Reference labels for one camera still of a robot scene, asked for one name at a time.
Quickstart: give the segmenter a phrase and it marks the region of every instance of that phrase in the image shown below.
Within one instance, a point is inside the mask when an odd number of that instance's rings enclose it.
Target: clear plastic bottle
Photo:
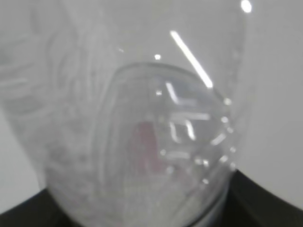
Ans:
[[[1,104],[76,222],[212,223],[241,139],[242,2],[0,0]]]

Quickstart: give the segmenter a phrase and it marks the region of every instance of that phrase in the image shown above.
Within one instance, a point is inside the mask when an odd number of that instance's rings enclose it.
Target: bottle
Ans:
[[[85,227],[209,227],[236,169],[240,0],[6,1],[0,100]]]

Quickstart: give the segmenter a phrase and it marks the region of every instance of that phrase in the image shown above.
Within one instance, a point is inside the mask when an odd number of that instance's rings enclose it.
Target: black object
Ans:
[[[0,227],[75,227],[47,190],[0,215]],[[213,227],[303,227],[303,211],[241,172],[232,180],[223,217]]]
[[[0,215],[0,227],[72,227],[47,190]]]
[[[303,227],[303,211],[237,172],[231,183],[223,226]]]

